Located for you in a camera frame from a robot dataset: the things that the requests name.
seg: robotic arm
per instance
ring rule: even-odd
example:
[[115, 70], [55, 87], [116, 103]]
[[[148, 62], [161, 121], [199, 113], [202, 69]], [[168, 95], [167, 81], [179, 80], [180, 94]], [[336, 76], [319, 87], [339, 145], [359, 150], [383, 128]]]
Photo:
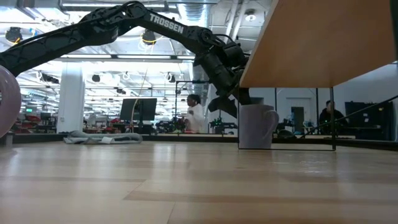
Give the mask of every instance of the robotic arm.
[[195, 53], [194, 66], [201, 65], [219, 96], [209, 104], [209, 110], [223, 110], [237, 117], [233, 95], [242, 105], [250, 104], [248, 89], [239, 89], [238, 83], [247, 58], [238, 44], [224, 43], [209, 29], [185, 26], [156, 12], [137, 1], [112, 8], [97, 9], [79, 23], [23, 40], [0, 53], [0, 65], [15, 77], [21, 72], [59, 58], [89, 45], [114, 42], [134, 27], [141, 26], [180, 42]]

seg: round pink object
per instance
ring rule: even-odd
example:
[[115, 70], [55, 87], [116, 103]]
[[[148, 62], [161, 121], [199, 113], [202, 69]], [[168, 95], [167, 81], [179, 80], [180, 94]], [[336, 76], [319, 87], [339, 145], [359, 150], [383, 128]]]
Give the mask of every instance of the round pink object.
[[21, 109], [21, 90], [14, 75], [0, 65], [0, 137], [15, 123]]

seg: white column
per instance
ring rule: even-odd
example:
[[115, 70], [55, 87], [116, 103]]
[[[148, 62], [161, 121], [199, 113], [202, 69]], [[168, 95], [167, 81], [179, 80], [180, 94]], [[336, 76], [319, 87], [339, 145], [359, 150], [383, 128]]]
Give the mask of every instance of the white column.
[[85, 78], [81, 63], [63, 63], [57, 132], [81, 131], [85, 105]]

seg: wooden floor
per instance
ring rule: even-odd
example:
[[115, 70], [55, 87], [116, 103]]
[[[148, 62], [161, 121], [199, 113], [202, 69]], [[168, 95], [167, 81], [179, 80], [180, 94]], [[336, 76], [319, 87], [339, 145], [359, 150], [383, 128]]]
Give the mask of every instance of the wooden floor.
[[182, 142], [0, 151], [1, 224], [398, 223], [395, 152]]

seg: white shirt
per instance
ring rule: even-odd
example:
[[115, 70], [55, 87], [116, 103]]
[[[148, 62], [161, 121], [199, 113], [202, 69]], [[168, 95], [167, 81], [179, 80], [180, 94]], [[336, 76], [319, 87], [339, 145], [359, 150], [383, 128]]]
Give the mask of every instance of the white shirt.
[[188, 129], [192, 132], [199, 133], [202, 131], [203, 122], [205, 121], [205, 117], [203, 115], [203, 107], [201, 104], [197, 104], [196, 106], [188, 107], [187, 113]]

